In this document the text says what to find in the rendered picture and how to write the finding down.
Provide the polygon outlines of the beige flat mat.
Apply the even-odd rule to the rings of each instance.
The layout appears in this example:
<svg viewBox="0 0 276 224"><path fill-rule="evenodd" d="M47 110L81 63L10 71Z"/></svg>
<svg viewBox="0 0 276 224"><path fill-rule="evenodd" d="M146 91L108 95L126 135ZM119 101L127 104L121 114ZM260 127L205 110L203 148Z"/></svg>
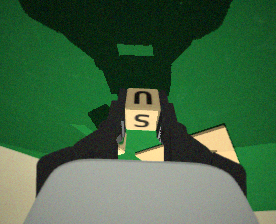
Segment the beige flat mat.
<svg viewBox="0 0 276 224"><path fill-rule="evenodd" d="M208 147L211 152L216 152L224 157L238 162L224 125L191 136ZM135 153L135 156L141 160L164 161L163 146L164 145L160 145Z"/></svg>

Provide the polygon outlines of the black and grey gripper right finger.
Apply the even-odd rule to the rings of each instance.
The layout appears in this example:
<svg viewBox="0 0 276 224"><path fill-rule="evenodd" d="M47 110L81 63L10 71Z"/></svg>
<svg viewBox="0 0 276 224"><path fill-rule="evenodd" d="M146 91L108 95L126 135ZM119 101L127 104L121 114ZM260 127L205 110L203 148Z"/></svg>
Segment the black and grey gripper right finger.
<svg viewBox="0 0 276 224"><path fill-rule="evenodd" d="M164 161L202 163L217 167L233 176L247 199L246 171L244 167L218 153L187 133L177 121L173 103L168 102L166 90L158 91L161 112L156 128L159 142L164 146Z"/></svg>

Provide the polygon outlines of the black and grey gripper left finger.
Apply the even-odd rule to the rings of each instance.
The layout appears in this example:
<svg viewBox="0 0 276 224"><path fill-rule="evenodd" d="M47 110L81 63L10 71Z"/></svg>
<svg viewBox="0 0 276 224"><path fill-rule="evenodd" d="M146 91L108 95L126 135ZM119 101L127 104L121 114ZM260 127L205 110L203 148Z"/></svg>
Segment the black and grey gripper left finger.
<svg viewBox="0 0 276 224"><path fill-rule="evenodd" d="M79 159L118 159L118 143L125 138L125 104L127 90L120 88L117 101L112 100L108 117L99 129L74 146L41 157L36 165L36 197L50 174L60 165ZM114 155L115 152L115 155Z"/></svg>

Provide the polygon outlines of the beige letter block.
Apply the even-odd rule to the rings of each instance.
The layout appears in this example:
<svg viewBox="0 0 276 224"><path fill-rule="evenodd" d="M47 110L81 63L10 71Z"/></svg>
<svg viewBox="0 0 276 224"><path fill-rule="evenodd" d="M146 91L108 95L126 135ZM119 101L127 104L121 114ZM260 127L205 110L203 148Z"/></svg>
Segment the beige letter block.
<svg viewBox="0 0 276 224"><path fill-rule="evenodd" d="M125 133L125 138L123 138L123 140L118 143L118 155L125 153L126 136L127 134Z"/></svg>
<svg viewBox="0 0 276 224"><path fill-rule="evenodd" d="M160 112L161 107L157 89L127 89L125 104L127 130L155 131Z"/></svg>

